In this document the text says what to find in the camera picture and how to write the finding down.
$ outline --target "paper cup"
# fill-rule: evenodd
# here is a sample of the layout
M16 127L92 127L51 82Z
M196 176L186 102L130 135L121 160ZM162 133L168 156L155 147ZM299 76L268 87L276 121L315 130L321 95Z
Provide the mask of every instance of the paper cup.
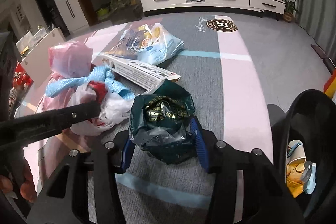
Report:
M293 152L293 154L287 158L287 164L300 164L306 161L305 149L303 143L299 140L291 141L288 146L293 147L296 143L301 143Z

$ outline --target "white plastic bag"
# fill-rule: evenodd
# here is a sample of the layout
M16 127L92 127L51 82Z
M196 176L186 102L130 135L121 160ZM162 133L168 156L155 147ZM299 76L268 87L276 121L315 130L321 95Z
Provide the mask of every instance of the white plastic bag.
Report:
M96 99L95 91L87 88L87 84L88 83L85 83L77 88L68 106L78 105ZM70 130L77 135L98 136L101 132L128 119L130 117L132 104L133 99L124 100L119 94L108 92L101 104L99 116L91 119L92 122L86 120L73 124Z

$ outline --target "blue gripper pad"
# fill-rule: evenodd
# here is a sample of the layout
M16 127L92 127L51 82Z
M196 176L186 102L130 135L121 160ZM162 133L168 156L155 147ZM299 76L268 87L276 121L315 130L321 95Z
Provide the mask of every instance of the blue gripper pad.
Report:
M190 121L190 132L195 136L195 149L201 166L209 171L209 153L194 118Z
M123 149L123 162L121 165L124 172L126 172L127 168L131 165L134 148L135 144L128 139Z

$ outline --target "plant pot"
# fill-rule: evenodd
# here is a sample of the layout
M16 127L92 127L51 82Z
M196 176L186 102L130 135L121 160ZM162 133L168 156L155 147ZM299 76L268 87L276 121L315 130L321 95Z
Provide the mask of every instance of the plant pot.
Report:
M292 19L293 19L293 14L292 13L289 13L289 12L285 12L283 14L283 19L284 21L288 22L288 23L291 23L292 22Z

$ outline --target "dark green plastic bag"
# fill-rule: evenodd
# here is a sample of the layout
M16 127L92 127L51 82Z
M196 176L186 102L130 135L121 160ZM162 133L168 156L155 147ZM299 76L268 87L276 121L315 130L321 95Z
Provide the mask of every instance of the dark green plastic bag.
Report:
M185 161L196 156L194 136L186 131L194 112L191 95L178 84L165 80L154 94L135 97L130 139L167 164Z

